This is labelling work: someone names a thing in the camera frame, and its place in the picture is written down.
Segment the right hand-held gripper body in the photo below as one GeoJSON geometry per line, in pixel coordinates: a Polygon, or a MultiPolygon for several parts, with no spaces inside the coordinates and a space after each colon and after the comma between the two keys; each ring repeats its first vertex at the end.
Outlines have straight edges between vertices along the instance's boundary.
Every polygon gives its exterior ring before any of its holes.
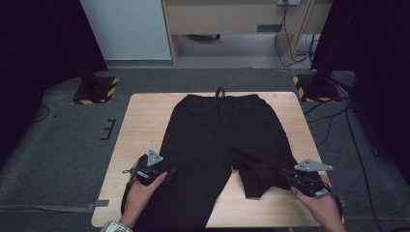
{"type": "Polygon", "coordinates": [[[294,181],[294,188],[298,189],[303,195],[308,197],[321,196],[327,193],[333,193],[329,184],[322,181],[319,171],[331,171],[334,168],[331,165],[315,161],[313,159],[304,159],[294,166],[291,171],[294,181]]]}

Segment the beige wooden desk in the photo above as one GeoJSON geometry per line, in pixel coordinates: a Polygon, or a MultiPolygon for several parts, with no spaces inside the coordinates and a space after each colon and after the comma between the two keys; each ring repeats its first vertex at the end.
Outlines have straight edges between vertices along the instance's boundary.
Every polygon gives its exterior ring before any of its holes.
{"type": "Polygon", "coordinates": [[[284,63],[296,61],[301,38],[322,32],[334,0],[161,0],[172,61],[183,35],[275,33],[284,63]]]}

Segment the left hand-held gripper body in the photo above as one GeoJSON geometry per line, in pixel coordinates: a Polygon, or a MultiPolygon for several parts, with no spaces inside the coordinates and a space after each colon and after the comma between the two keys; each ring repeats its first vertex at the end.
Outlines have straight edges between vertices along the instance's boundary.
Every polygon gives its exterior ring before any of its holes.
{"type": "Polygon", "coordinates": [[[136,167],[132,170],[133,177],[144,186],[151,185],[160,175],[156,165],[162,161],[163,157],[150,149],[138,159],[136,167]]]}

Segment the grey tape strip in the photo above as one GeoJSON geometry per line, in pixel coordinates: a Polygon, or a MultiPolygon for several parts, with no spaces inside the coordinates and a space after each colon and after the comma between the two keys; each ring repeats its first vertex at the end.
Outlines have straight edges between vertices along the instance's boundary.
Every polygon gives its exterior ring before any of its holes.
{"type": "Polygon", "coordinates": [[[108,199],[96,200],[94,203],[88,203],[86,209],[93,212],[98,207],[107,207],[108,203],[108,199]]]}

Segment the white cabinet panel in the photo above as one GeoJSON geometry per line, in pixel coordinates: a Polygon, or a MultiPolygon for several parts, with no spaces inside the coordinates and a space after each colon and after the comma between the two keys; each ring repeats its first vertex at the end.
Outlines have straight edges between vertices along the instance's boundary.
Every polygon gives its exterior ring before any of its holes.
{"type": "Polygon", "coordinates": [[[80,0],[105,60],[170,60],[161,0],[80,0]]]}

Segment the person's right hand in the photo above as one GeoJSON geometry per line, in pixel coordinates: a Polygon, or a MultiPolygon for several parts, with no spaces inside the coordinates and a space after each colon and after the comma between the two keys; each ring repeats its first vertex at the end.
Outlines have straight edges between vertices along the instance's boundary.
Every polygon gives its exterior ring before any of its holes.
{"type": "Polygon", "coordinates": [[[291,187],[290,189],[295,197],[308,208],[314,219],[321,226],[328,221],[341,221],[337,202],[330,194],[308,197],[303,195],[297,188],[291,187]]]}

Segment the black shorts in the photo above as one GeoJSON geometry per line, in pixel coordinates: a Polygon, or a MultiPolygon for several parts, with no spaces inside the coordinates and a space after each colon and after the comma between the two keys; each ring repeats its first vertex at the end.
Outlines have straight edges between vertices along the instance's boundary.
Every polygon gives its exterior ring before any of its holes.
{"type": "Polygon", "coordinates": [[[157,188],[135,232],[203,229],[234,170],[245,197],[259,198],[280,188],[281,169],[297,164],[276,112],[255,94],[184,97],[172,111],[160,155],[160,172],[178,170],[157,188]]]}

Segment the black curtain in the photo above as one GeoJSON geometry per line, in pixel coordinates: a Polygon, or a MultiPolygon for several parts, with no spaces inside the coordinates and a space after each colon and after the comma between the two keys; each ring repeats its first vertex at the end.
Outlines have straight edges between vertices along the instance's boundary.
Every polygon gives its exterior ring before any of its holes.
{"type": "Polygon", "coordinates": [[[80,0],[0,0],[0,167],[13,155],[44,91],[107,66],[80,0]]]}
{"type": "Polygon", "coordinates": [[[312,67],[356,75],[353,100],[376,153],[410,185],[410,0],[334,0],[312,67]]]}

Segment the black stand base striped edge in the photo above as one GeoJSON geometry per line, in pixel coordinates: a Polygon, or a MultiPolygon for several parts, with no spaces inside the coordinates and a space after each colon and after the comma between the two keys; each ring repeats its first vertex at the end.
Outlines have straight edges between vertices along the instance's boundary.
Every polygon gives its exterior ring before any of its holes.
{"type": "Polygon", "coordinates": [[[340,93],[328,77],[297,74],[292,78],[302,102],[339,102],[340,93]]]}
{"type": "Polygon", "coordinates": [[[97,76],[94,73],[81,77],[81,83],[73,95],[73,104],[108,103],[119,82],[112,75],[97,76]]]}

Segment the dark round object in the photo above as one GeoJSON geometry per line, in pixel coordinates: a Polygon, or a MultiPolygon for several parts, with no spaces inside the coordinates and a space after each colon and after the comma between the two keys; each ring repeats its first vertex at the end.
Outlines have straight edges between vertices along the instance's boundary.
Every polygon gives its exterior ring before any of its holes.
{"type": "Polygon", "coordinates": [[[187,35],[187,37],[193,41],[198,42],[212,42],[220,39],[220,34],[218,35],[187,35]]]}

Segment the person's left hand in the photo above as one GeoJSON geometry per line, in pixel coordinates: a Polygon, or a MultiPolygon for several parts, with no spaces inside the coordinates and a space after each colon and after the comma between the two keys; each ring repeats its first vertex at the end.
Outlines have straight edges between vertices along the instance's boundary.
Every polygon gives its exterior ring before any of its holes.
{"type": "Polygon", "coordinates": [[[139,183],[137,179],[132,180],[130,190],[127,195],[125,210],[119,222],[125,226],[133,229],[136,221],[148,204],[151,196],[155,190],[163,183],[166,172],[163,172],[157,179],[149,186],[144,186],[139,183]]]}

